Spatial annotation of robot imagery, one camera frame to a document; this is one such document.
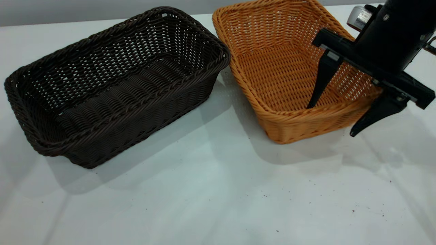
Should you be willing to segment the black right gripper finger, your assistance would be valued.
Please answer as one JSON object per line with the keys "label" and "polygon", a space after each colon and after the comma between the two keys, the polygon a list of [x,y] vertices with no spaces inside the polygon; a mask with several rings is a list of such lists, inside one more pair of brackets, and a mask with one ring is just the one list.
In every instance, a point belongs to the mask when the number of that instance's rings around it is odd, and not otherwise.
{"label": "black right gripper finger", "polygon": [[396,94],[380,94],[366,113],[353,125],[350,136],[355,137],[367,127],[394,114],[402,112],[408,103],[407,97]]}
{"label": "black right gripper finger", "polygon": [[316,103],[322,96],[322,93],[343,62],[344,58],[333,51],[325,51],[323,53],[318,63],[315,87],[307,105],[307,109],[315,107]]}

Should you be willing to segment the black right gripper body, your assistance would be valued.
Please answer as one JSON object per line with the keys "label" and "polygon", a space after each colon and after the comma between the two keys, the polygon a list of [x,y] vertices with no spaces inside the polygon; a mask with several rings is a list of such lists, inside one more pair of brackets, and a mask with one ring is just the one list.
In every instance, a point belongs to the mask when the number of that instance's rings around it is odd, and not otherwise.
{"label": "black right gripper body", "polygon": [[404,69],[434,33],[434,0],[388,0],[372,8],[354,41],[323,28],[312,45],[342,56],[344,62],[376,79],[377,86],[398,92],[425,109],[435,92]]}

